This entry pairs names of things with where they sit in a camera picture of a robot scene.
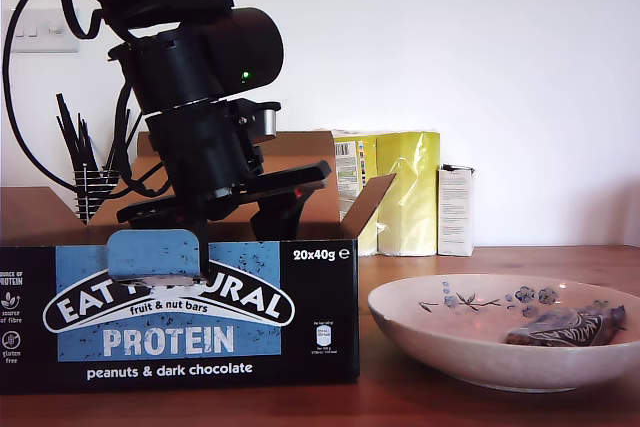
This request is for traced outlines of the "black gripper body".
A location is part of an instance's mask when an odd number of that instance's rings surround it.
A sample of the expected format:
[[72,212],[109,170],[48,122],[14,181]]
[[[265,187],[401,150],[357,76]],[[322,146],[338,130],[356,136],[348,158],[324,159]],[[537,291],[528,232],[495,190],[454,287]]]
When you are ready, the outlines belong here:
[[267,173],[259,145],[275,136],[277,102],[199,102],[149,118],[149,138],[173,196],[133,204],[117,218],[133,226],[174,224],[177,215],[222,220],[242,204],[326,185],[327,161]]

